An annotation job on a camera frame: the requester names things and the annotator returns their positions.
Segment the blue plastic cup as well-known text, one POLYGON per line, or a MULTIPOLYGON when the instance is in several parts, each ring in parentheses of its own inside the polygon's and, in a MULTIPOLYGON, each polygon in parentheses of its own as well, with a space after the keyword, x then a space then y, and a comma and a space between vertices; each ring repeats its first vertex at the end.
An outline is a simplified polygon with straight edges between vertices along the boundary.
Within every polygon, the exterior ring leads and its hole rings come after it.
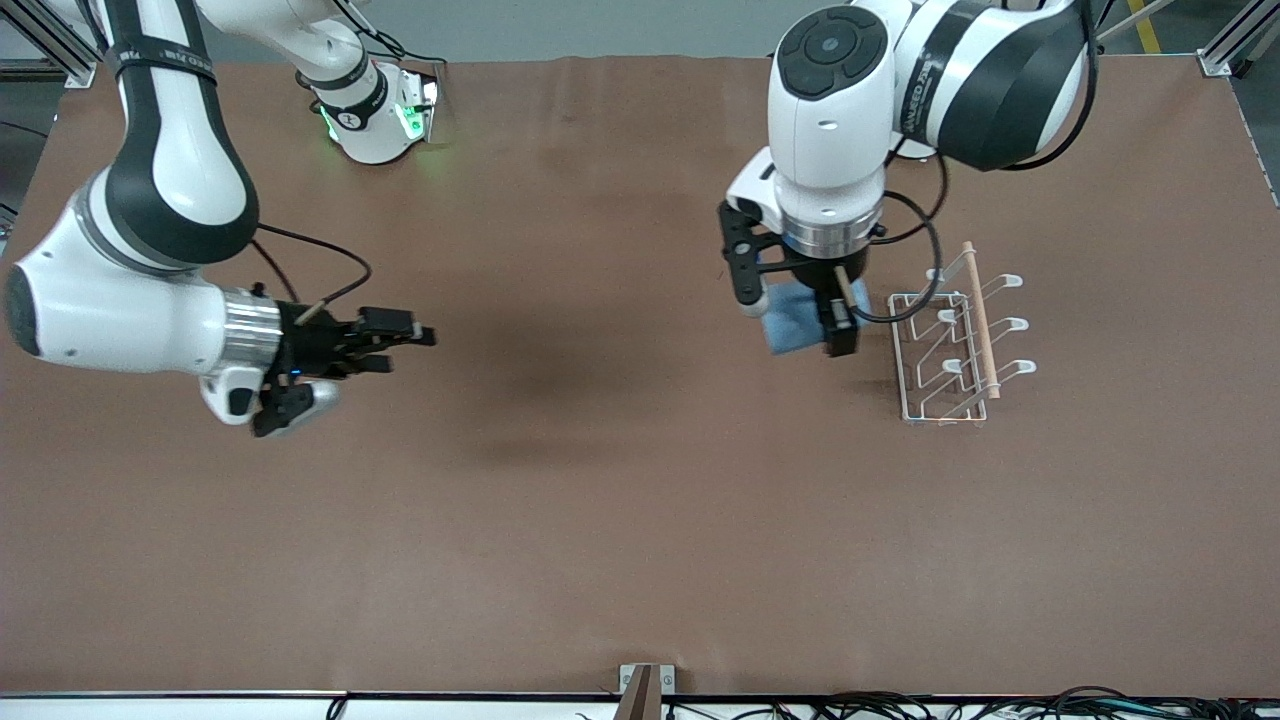
POLYGON ((822 296, 800 282, 768 284, 769 307, 762 325, 772 354, 790 354, 822 343, 822 296))

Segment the brown table cover sheet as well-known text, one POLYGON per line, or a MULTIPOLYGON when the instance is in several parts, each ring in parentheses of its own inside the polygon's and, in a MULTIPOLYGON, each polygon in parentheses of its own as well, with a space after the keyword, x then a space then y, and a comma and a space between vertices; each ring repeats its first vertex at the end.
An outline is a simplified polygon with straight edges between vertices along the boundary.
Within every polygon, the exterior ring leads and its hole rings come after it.
POLYGON ((375 268, 434 348, 279 439, 186 375, 0 325, 0 691, 1280 696, 1280 211, 1233 87, 1112 56, 1076 146, 957 168, 948 252, 1028 357, 975 427, 899 416, 890 334, 774 357, 716 205, 765 60, 456 64, 444 149, 348 161, 224 64, 264 219, 375 268))

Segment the aluminium frame extrusion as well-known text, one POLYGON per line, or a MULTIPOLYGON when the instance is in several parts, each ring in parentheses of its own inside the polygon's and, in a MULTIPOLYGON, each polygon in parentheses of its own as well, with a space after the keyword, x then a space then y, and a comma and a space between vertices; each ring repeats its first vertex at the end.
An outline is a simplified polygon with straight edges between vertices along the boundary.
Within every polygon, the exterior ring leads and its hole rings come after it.
POLYGON ((0 0, 0 82, 87 88, 101 51, 87 0, 0 0))
POLYGON ((1204 77, 1243 78, 1280 37, 1280 0, 1247 0, 1207 44, 1196 51, 1204 77))

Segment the metal bracket with brown post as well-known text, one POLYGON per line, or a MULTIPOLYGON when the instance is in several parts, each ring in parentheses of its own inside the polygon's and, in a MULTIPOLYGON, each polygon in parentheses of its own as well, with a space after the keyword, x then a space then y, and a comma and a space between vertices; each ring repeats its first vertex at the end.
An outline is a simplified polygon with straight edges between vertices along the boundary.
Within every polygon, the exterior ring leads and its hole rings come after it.
POLYGON ((672 664, 620 666, 620 700, 613 720, 676 720, 672 698, 677 692, 672 664))

